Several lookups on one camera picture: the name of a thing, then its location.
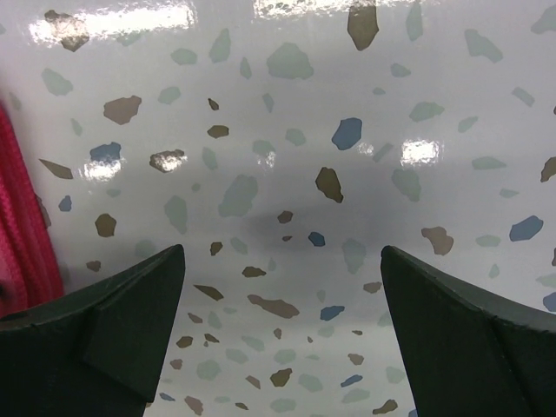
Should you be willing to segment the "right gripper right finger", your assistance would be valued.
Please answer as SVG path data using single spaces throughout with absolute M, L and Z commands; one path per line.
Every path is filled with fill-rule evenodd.
M 381 277 L 419 416 L 553 416 L 555 316 L 386 246 Z

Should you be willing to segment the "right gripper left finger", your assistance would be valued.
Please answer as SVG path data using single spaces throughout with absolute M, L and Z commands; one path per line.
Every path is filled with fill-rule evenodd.
M 1 320 L 3 416 L 141 416 L 153 402 L 185 276 L 177 244 Z

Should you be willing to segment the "pink microfiber towel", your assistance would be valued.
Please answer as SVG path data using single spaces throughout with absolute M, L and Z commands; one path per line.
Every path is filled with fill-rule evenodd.
M 63 296 L 54 249 L 8 113 L 1 110 L 1 316 Z

